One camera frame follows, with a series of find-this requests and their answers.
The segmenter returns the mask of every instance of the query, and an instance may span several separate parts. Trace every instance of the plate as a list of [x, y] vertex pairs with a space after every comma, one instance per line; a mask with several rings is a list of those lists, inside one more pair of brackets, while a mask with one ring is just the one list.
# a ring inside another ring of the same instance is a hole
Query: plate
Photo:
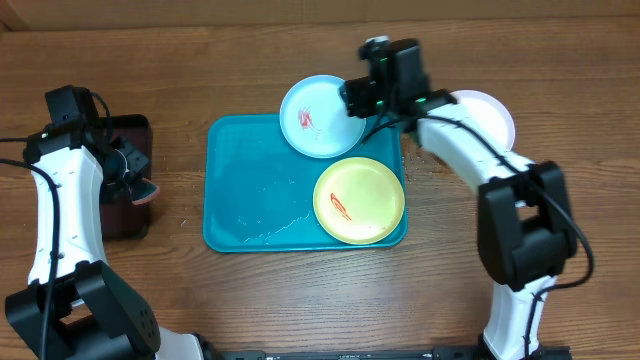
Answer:
[[476, 90], [458, 90], [451, 95], [467, 108], [482, 129], [507, 150], [511, 150], [516, 139], [516, 128], [509, 110], [500, 101]]
[[280, 127], [287, 142], [314, 158], [331, 158], [358, 143], [366, 122], [347, 116], [339, 89], [344, 80], [315, 75], [295, 84], [280, 106]]
[[328, 167], [313, 191], [313, 210], [322, 228], [353, 245], [371, 244], [391, 234], [402, 218], [404, 201], [395, 174], [363, 157]]

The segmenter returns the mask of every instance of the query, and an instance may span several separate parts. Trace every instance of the red food residue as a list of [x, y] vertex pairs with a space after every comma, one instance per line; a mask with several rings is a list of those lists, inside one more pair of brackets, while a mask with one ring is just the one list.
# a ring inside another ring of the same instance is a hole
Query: red food residue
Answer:
[[342, 214], [343, 218], [347, 219], [348, 221], [352, 221], [351, 217], [349, 217], [349, 215], [347, 214], [347, 209], [342, 206], [340, 200], [338, 200], [334, 193], [331, 193], [331, 203], [336, 208], [336, 210], [340, 211], [340, 214]]
[[300, 127], [302, 127], [302, 130], [315, 130], [313, 120], [311, 120], [311, 110], [308, 107], [298, 110], [298, 121], [300, 121]]

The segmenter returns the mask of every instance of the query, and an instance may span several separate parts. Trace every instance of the plastic tray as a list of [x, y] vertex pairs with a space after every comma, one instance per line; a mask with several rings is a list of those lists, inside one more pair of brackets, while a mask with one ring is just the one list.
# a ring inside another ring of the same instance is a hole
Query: plastic tray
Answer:
[[[372, 126], [370, 119], [365, 134]], [[234, 253], [394, 246], [407, 233], [406, 208], [398, 227], [369, 245], [343, 243], [316, 219], [317, 179], [334, 162], [352, 156], [385, 164], [405, 188], [400, 135], [395, 129], [382, 130], [341, 156], [314, 159], [287, 143], [277, 114], [218, 119], [209, 130], [207, 144], [204, 240], [216, 251]]]

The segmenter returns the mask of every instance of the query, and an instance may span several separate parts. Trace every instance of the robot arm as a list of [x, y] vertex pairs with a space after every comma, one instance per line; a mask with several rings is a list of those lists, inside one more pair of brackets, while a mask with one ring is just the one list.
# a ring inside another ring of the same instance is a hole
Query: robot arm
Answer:
[[[535, 184], [569, 213], [561, 171], [553, 163], [536, 165], [508, 151], [446, 90], [432, 91], [415, 39], [389, 42], [388, 38], [373, 38], [360, 48], [359, 55], [368, 62], [369, 76], [347, 81], [342, 87], [349, 116], [368, 118], [379, 111], [388, 113], [395, 118], [390, 123], [444, 160], [477, 194], [478, 252], [494, 280], [491, 316], [482, 345], [495, 359], [523, 358], [523, 336], [534, 294], [554, 284], [566, 259], [576, 252], [573, 230], [532, 190]], [[513, 169], [504, 166], [501, 159]], [[525, 205], [537, 206], [538, 215], [521, 220], [516, 207]], [[538, 304], [529, 337], [530, 353], [538, 348], [541, 314]]]
[[[477, 125], [463, 105], [447, 104], [429, 111], [429, 115], [458, 120], [472, 127], [520, 171], [527, 171], [533, 161], [508, 151]], [[432, 119], [418, 120], [420, 145], [442, 159], [469, 186], [473, 193], [492, 178], [508, 178], [514, 174], [500, 164], [468, 131]]]
[[[484, 131], [463, 105], [447, 104], [429, 112], [429, 115], [454, 119], [473, 128], [508, 162], [518, 170], [526, 172], [533, 162], [512, 151], [506, 150]], [[420, 119], [417, 125], [419, 143], [425, 150], [437, 155], [471, 188], [478, 192], [482, 184], [493, 178], [510, 178], [514, 174], [500, 162], [468, 131], [448, 123], [432, 119]], [[484, 329], [483, 339], [496, 359], [519, 360], [524, 357], [522, 335], [526, 331], [527, 319], [534, 301], [534, 294], [540, 289], [555, 284], [557, 276], [544, 276], [529, 282], [520, 291], [508, 285], [493, 284], [493, 302], [489, 323]], [[544, 303], [538, 304], [531, 330], [531, 352], [538, 349], [538, 325]]]
[[[100, 187], [102, 167], [82, 146], [62, 148], [44, 155], [34, 164], [58, 185], [60, 198], [60, 253], [56, 278], [75, 271], [82, 261], [107, 262], [100, 227]], [[32, 173], [38, 191], [38, 243], [29, 281], [45, 284], [49, 278], [53, 203], [49, 186]]]

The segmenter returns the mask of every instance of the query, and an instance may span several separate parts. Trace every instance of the white bowl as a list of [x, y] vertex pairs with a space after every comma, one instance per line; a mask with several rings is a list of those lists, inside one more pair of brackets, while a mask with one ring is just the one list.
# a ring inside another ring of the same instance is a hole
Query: white bowl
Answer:
[[476, 90], [458, 90], [451, 95], [467, 108], [484, 131], [507, 150], [511, 150], [516, 139], [516, 128], [509, 110], [500, 101]]

